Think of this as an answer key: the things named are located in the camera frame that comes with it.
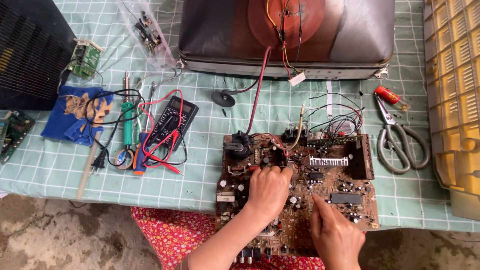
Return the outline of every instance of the green circuit board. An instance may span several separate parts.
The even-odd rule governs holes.
[[[93,41],[77,39],[75,41],[77,46],[75,46],[71,63],[67,69],[83,79],[95,76],[95,70],[103,49]]]
[[[8,120],[8,127],[2,131],[5,132],[0,153],[0,163],[2,164],[8,161],[35,125],[35,120],[21,111],[9,111],[6,120]]]

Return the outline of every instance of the checkered tablecloth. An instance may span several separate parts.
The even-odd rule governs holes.
[[[106,51],[101,57],[99,71],[103,75],[105,89],[120,90],[125,71],[131,79],[149,74],[166,79],[162,73],[151,69],[145,62],[143,46],[135,36],[130,36],[120,15],[115,0],[55,0],[72,30],[79,39],[93,40]],[[183,2],[180,0],[150,1],[159,25],[172,49],[178,54],[177,43],[180,30]],[[388,80],[349,80],[331,82],[333,92],[342,93],[365,107],[362,132],[371,135],[375,186],[383,228],[412,227],[437,230],[480,231],[480,223],[456,218],[451,215],[448,192],[440,188],[432,166],[423,170],[409,171],[403,175],[389,172],[378,160],[376,138],[383,128],[383,120],[371,95],[382,84],[390,88],[412,105],[411,110],[397,118],[423,137],[430,138],[426,112],[424,75],[422,0],[397,0],[395,19],[395,54],[390,61]],[[219,106],[212,103],[213,90],[244,89],[252,80],[243,80],[219,75],[198,74],[185,70],[174,81],[163,84],[155,98],[163,97],[172,89],[183,91],[186,100],[195,103],[199,112],[194,119],[185,141],[188,161],[178,168],[185,176],[176,175],[163,168],[147,170],[142,177],[131,171],[121,171],[107,166],[98,175],[89,178],[83,201],[118,203],[152,208],[181,209],[212,213],[215,209],[216,182],[221,174],[222,138],[248,126],[254,91],[235,96],[237,105],[226,109],[227,117]],[[100,79],[84,81],[71,75],[68,84],[73,86],[100,85]],[[281,134],[297,121],[302,103],[307,108],[319,107],[325,98],[311,99],[327,92],[326,81],[307,81],[290,87],[284,80],[264,80],[259,105],[255,115],[253,132],[268,131]],[[348,101],[334,96],[333,101]],[[113,112],[108,116],[116,119],[121,100],[116,98]],[[163,111],[164,103],[153,107],[156,116]],[[333,115],[346,113],[333,107]],[[0,168],[0,191],[35,197],[73,199],[82,174],[89,148],[73,143],[45,140],[39,134],[43,130],[49,112],[30,112],[37,119],[33,131],[22,143],[11,160]],[[308,125],[322,123],[327,119],[322,110],[307,118]],[[102,141],[111,128],[106,128]],[[115,134],[110,147],[112,155],[122,149],[122,130]],[[420,147],[412,142],[417,156]],[[391,153],[392,161],[400,166],[397,156]],[[172,160],[182,160],[181,148]]]

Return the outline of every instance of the connector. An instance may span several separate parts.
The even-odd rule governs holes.
[[[105,155],[106,151],[101,151],[98,157],[91,164],[93,166],[92,173],[98,173],[98,169],[105,168]]]

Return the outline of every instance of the hand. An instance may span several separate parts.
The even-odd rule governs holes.
[[[292,177],[292,169],[278,166],[257,169],[250,178],[250,191],[245,207],[258,213],[258,217],[267,226],[283,209],[288,198],[288,184]]]
[[[310,224],[312,238],[325,267],[331,270],[359,270],[358,256],[365,236],[338,209],[318,195],[314,201]]]

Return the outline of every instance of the tape roll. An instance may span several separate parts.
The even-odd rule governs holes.
[[[120,150],[117,155],[115,156],[115,165],[119,165],[123,162],[126,155],[130,155],[130,159],[125,161],[122,165],[117,166],[120,170],[133,170],[133,157],[135,156],[135,152],[131,149],[128,149],[125,152],[125,149]]]

